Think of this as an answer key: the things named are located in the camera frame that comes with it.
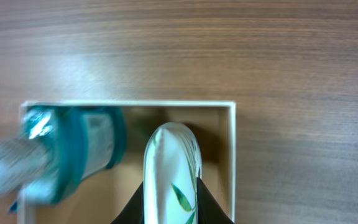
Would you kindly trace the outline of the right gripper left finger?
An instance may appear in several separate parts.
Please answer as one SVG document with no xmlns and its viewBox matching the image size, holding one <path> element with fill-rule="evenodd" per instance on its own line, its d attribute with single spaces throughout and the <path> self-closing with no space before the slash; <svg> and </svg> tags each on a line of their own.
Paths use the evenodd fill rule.
<svg viewBox="0 0 358 224">
<path fill-rule="evenodd" d="M 144 224 L 144 183 L 142 182 L 122 212 L 111 224 Z"/>
</svg>

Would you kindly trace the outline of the white cream tube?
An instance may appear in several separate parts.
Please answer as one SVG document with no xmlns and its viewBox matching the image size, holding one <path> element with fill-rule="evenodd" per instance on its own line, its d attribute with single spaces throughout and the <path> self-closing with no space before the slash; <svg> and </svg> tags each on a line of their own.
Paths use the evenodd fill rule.
<svg viewBox="0 0 358 224">
<path fill-rule="evenodd" d="M 198 222 L 197 178 L 202 158 L 193 132 L 182 123 L 159 126 L 144 154 L 144 222 Z"/>
</svg>

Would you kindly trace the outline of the blue mouthwash bottle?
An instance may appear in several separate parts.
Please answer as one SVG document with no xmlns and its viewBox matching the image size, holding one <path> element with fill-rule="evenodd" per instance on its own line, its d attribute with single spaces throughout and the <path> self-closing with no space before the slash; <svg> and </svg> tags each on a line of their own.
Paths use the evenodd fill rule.
<svg viewBox="0 0 358 224">
<path fill-rule="evenodd" d="M 57 204 L 82 180 L 118 165 L 126 138 L 119 107 L 30 107 L 21 134 L 0 140 L 0 196 L 21 189 L 32 203 Z"/>
</svg>

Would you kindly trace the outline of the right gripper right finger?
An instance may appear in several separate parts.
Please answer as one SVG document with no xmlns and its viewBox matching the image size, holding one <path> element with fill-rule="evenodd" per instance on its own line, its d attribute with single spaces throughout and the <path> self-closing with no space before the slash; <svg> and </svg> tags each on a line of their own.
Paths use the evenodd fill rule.
<svg viewBox="0 0 358 224">
<path fill-rule="evenodd" d="M 234 224 L 199 177 L 197 178 L 197 198 L 198 224 Z"/>
</svg>

